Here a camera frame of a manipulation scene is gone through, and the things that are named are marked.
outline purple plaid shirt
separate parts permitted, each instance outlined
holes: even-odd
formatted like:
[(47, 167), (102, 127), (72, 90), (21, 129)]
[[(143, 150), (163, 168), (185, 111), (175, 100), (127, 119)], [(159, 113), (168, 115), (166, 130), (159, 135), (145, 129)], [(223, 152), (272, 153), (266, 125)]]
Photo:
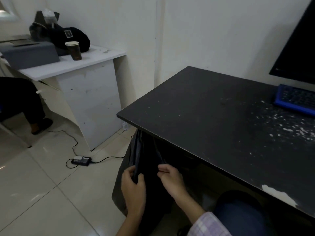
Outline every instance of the purple plaid shirt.
[(211, 212), (204, 213), (191, 227), (188, 236), (232, 236)]

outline paper cup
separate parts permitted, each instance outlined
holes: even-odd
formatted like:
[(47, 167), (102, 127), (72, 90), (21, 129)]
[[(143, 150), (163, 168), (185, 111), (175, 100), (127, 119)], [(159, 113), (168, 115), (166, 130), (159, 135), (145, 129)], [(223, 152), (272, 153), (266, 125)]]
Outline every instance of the paper cup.
[(82, 59), (79, 42), (69, 41), (69, 42), (66, 42), (65, 45), (67, 46), (73, 60)]

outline black desk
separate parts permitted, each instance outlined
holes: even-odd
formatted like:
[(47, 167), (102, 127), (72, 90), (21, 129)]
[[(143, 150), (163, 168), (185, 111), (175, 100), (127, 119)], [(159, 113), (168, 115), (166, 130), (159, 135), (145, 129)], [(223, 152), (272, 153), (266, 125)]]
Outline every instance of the black desk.
[(271, 104), (277, 87), (187, 67), (117, 116), (247, 186), (315, 216), (315, 120)]

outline power adapter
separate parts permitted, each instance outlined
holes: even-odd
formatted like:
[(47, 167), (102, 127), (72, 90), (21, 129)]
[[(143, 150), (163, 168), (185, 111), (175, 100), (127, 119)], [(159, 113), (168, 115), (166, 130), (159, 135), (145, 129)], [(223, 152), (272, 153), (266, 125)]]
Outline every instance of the power adapter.
[(92, 161), (92, 158), (85, 156), (76, 156), (71, 163), (73, 165), (85, 166), (87, 167)]

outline blue keyboard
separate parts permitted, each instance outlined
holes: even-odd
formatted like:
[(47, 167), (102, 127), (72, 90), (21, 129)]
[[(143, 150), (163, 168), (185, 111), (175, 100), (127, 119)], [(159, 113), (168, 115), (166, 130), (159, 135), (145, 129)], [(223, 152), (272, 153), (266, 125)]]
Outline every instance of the blue keyboard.
[(315, 116), (315, 92), (280, 84), (275, 105)]

